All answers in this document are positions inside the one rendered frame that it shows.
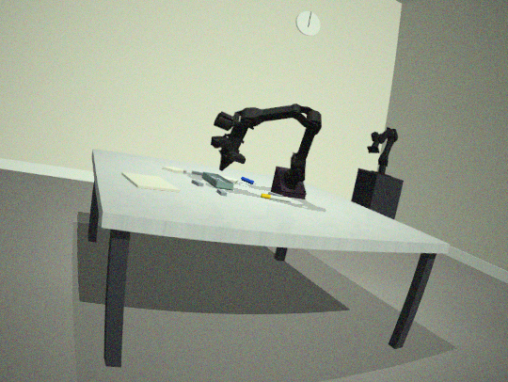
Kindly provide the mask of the white pen with yellow cap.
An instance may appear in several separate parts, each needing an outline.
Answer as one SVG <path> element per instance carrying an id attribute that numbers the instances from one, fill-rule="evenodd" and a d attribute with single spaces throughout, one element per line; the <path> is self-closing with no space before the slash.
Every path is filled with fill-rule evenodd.
<path id="1" fill-rule="evenodd" d="M 275 199 L 275 200 L 281 200 L 281 201 L 287 201 L 287 202 L 291 202 L 292 199 L 289 199 L 289 198 L 284 198 L 284 197 L 279 197 L 279 196 L 273 196 L 273 195 L 267 195 L 267 194 L 261 194 L 261 198 L 266 198 L 266 199 Z"/>

